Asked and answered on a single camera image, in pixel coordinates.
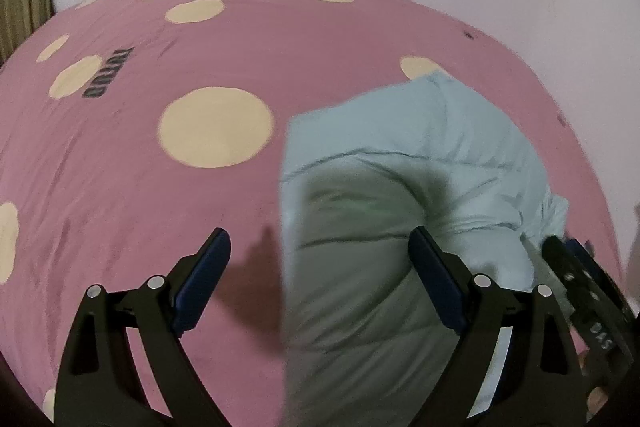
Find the person's right hand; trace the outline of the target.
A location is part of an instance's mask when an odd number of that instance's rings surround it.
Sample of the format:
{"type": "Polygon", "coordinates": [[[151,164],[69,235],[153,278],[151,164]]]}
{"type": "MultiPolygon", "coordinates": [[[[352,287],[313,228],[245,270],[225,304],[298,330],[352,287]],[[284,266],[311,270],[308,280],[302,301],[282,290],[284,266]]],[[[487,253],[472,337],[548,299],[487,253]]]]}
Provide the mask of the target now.
{"type": "MultiPolygon", "coordinates": [[[[588,353],[589,353],[588,350],[584,350],[579,355],[579,364],[580,364],[580,368],[582,369],[582,375],[584,376],[587,376],[588,374],[588,371],[587,371],[588,353]]],[[[591,390],[587,397],[588,418],[592,418],[594,415],[596,415],[602,409],[602,407],[605,406],[605,403],[607,402],[608,402],[608,395],[601,387],[597,387],[591,390]]]]}

